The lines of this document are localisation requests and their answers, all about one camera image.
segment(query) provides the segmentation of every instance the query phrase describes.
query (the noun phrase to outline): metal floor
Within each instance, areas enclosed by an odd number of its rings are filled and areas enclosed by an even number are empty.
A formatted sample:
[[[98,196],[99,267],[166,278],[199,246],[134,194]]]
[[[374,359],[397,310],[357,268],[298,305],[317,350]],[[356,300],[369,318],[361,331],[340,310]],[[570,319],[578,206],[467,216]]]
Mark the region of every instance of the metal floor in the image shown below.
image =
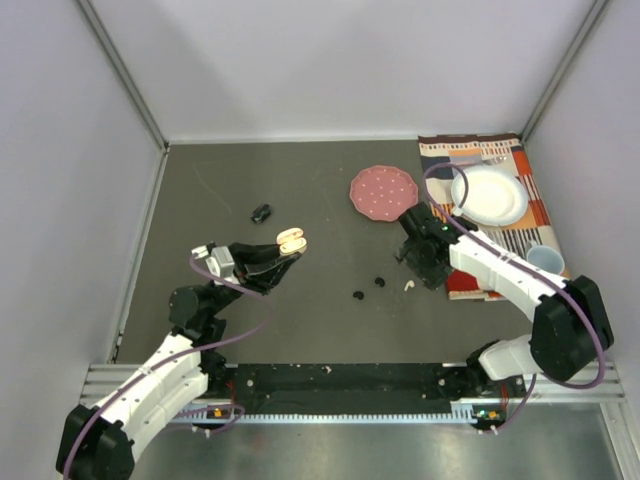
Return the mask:
[[[140,363],[170,330],[167,299],[174,288],[201,283],[188,257],[208,241],[271,243],[302,227],[303,258],[272,297],[275,322],[221,352],[232,362],[458,362],[496,338],[530,331],[505,302],[449,301],[410,279],[393,253],[405,239],[396,223],[373,222],[349,199],[353,177],[371,165],[421,175],[416,141],[262,143],[174,146],[167,161],[145,247],[120,363]],[[249,217],[273,207],[262,225]],[[386,280],[380,288],[378,276]],[[352,297],[365,294],[362,301]],[[242,298],[223,312],[226,335],[261,321],[264,307]]]
[[[598,405],[532,405],[509,431],[468,426],[238,425],[161,433],[132,480],[621,480]]]

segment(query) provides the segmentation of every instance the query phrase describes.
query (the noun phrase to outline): cup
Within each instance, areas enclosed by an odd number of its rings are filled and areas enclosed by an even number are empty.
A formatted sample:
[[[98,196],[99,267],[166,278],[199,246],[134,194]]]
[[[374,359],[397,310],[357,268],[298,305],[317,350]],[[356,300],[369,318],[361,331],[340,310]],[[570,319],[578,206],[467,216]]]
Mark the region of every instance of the cup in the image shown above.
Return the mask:
[[[525,246],[526,259],[531,265],[556,275],[564,272],[564,258],[557,250],[529,240]]]

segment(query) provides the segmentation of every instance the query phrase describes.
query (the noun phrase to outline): colorful table mat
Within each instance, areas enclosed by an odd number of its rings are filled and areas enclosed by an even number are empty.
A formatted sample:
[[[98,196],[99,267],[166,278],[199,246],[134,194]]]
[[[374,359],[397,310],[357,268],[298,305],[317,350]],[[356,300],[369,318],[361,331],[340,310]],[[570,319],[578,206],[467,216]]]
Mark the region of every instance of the colorful table mat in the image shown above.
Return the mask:
[[[560,251],[547,209],[533,178],[529,159],[516,134],[418,137],[418,145],[423,172],[439,163],[481,163],[483,160],[491,162],[502,157],[499,163],[490,165],[490,168],[505,170],[516,176],[529,196],[527,212],[516,223],[506,227],[478,227],[494,242],[522,258],[525,257],[525,245],[529,240]],[[429,192],[449,213],[454,208],[450,193],[453,178],[454,173],[451,169],[441,169],[435,172],[433,178],[427,180]],[[432,211],[442,218],[433,207]],[[568,277],[568,272],[565,270],[563,275]],[[452,300],[502,298],[495,292],[483,291],[475,277],[459,271],[455,271],[447,280],[447,293]]]

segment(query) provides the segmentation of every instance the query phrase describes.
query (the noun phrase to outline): pink plate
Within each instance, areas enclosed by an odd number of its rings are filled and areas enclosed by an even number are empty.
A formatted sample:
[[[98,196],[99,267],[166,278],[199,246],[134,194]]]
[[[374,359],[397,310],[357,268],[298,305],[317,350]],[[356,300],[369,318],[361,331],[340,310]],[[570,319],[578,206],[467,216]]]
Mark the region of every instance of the pink plate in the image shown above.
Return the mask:
[[[353,205],[371,220],[394,222],[418,203],[418,186],[396,167],[365,168],[351,181]]]

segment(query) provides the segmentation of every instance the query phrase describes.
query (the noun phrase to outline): wall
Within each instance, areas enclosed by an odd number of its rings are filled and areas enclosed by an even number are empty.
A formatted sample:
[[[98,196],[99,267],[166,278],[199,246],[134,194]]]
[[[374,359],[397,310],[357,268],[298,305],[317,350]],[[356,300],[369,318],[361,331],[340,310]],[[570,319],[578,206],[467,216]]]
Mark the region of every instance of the wall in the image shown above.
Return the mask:
[[[569,267],[600,285],[640,419],[640,3],[611,3],[527,149]]]
[[[171,140],[521,129],[584,0],[94,0]]]
[[[159,153],[73,2],[2,2],[0,65],[0,476],[52,478]]]

